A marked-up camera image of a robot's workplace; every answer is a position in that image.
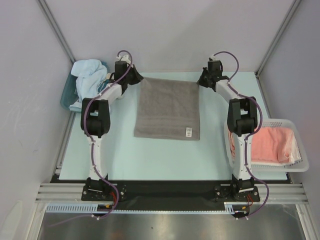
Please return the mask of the grey towel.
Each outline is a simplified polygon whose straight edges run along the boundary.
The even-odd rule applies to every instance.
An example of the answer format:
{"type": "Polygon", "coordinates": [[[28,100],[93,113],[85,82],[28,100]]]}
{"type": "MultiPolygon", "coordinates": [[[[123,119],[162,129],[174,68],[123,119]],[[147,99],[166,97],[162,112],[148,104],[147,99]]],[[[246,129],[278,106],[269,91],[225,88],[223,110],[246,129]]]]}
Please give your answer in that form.
{"type": "Polygon", "coordinates": [[[200,140],[200,88],[196,82],[145,77],[140,84],[134,136],[200,140]]]}

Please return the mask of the pink towel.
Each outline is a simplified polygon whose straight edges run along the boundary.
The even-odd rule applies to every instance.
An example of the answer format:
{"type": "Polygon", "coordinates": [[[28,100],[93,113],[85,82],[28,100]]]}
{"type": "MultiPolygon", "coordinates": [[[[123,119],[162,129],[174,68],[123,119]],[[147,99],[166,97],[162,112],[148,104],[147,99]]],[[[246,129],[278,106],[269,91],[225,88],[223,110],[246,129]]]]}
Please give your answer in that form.
{"type": "Polygon", "coordinates": [[[302,159],[291,128],[261,127],[249,140],[252,165],[282,167],[302,159]]]}

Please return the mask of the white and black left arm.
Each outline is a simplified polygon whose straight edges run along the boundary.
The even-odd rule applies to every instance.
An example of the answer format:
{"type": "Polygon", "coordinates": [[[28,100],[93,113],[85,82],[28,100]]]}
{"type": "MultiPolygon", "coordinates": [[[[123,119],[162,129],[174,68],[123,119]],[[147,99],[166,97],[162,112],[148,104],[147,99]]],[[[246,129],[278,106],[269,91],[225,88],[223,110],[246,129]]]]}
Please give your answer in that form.
{"type": "Polygon", "coordinates": [[[108,183],[108,170],[102,158],[102,143],[111,128],[110,105],[123,96],[129,85],[142,80],[131,61],[118,60],[105,88],[96,97],[82,100],[80,126],[89,142],[91,160],[89,177],[82,190],[83,201],[103,201],[117,192],[108,183]]]}

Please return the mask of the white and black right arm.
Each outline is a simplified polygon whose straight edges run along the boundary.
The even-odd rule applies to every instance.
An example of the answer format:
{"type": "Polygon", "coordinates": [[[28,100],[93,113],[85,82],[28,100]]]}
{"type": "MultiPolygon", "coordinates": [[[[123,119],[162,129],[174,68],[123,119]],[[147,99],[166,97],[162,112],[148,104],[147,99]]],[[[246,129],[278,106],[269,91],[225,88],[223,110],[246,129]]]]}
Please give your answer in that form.
{"type": "Polygon", "coordinates": [[[226,148],[232,167],[231,184],[227,196],[242,201],[254,190],[255,179],[251,168],[251,146],[253,133],[258,126],[255,99],[238,93],[230,78],[223,75],[223,64],[210,57],[197,81],[199,86],[210,88],[228,103],[225,133],[226,148]]]}

